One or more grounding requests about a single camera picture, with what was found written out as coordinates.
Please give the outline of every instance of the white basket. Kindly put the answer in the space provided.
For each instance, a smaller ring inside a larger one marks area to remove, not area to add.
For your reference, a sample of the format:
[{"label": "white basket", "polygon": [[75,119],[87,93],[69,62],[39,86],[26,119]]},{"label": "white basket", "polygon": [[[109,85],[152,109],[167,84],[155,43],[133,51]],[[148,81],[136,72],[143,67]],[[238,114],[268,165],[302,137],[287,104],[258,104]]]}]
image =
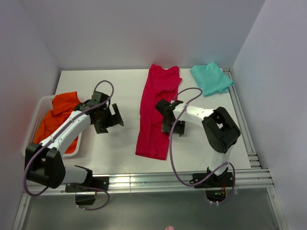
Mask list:
[{"label": "white basket", "polygon": [[[27,146],[30,143],[32,143],[34,141],[35,134],[36,134],[40,124],[42,123],[42,120],[44,119],[45,115],[47,114],[47,112],[49,110],[53,109],[52,101],[53,101],[54,97],[55,97],[55,95],[46,96],[46,97],[41,98],[38,101],[36,109],[33,113],[33,118],[31,120],[27,135],[26,135],[25,140],[24,140],[24,146],[23,146],[23,151],[22,151],[24,156],[25,156],[25,149],[27,148]],[[78,95],[78,98],[79,98],[80,102],[84,102],[84,99],[80,95]],[[76,153],[79,150],[81,135],[82,135],[82,133],[80,133],[79,136],[78,136],[77,146],[76,146],[75,151],[72,152],[72,153],[69,153],[69,154],[64,154],[63,157],[72,157],[72,156],[76,155]]]}]

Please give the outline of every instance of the teal cloth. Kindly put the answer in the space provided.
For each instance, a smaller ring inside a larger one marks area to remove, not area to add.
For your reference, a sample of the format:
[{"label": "teal cloth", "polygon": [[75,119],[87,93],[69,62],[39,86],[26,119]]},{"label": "teal cloth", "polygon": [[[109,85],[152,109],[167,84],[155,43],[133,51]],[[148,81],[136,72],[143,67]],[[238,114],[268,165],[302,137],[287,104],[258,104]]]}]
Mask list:
[{"label": "teal cloth", "polygon": [[194,66],[190,73],[205,97],[228,92],[228,87],[234,84],[214,62],[205,66]]}]

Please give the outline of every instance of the folded red cloth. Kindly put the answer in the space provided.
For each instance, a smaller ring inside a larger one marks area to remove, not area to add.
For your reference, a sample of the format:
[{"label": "folded red cloth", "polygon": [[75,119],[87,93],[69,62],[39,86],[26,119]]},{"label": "folded red cloth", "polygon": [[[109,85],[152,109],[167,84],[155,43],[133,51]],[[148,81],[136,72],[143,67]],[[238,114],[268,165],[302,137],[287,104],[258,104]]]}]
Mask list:
[{"label": "folded red cloth", "polygon": [[[77,92],[67,92],[56,95],[52,101],[53,110],[49,110],[45,115],[33,142],[38,144],[49,137],[66,121],[74,107],[79,103]],[[66,154],[73,153],[76,150],[77,140],[78,138],[67,148]]]},{"label": "folded red cloth", "polygon": [[166,160],[169,139],[161,132],[163,116],[155,109],[161,99],[170,102],[181,82],[179,67],[163,69],[153,64],[148,73],[140,107],[140,132],[135,154]]}]

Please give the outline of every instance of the white wall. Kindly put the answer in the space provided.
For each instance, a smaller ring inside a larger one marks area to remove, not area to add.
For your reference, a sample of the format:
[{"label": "white wall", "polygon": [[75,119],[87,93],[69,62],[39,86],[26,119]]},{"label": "white wall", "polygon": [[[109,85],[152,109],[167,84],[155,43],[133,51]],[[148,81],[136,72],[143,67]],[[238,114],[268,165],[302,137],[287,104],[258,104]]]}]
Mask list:
[{"label": "white wall", "polygon": [[40,97],[54,92],[57,65],[17,0],[0,1],[0,225],[11,229],[22,193],[21,146]]},{"label": "white wall", "polygon": [[63,69],[233,65],[264,0],[20,0]]},{"label": "white wall", "polygon": [[307,1],[266,0],[233,67],[290,229],[307,226]]}]

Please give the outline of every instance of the white tabletop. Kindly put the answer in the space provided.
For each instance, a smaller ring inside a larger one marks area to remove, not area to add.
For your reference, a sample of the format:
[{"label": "white tabletop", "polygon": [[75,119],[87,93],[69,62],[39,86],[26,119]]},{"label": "white tabletop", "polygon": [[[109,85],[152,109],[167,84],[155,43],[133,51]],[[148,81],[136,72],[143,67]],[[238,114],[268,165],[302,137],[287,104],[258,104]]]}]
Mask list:
[{"label": "white tabletop", "polygon": [[[77,91],[85,99],[91,98],[95,85],[101,80],[114,84],[115,92],[111,103],[118,105],[125,126],[108,129],[108,134],[96,134],[93,126],[83,131],[79,152],[65,158],[67,165],[80,165],[92,169],[94,174],[122,173],[162,173],[172,172],[169,156],[166,161],[149,159],[135,155],[135,147],[140,130],[140,102],[147,79],[147,69],[131,70],[83,70],[63,71],[56,94]],[[179,90],[196,87],[189,69],[181,69],[182,82]],[[110,94],[108,84],[101,84],[98,90]],[[187,101],[198,94],[187,91],[179,100]],[[229,93],[200,97],[191,105],[215,109],[224,107],[238,124]],[[186,123],[185,135],[173,138],[173,155],[177,171],[204,171],[207,169],[213,150],[203,128]],[[236,169],[250,169],[247,151],[242,136],[230,155]]]}]

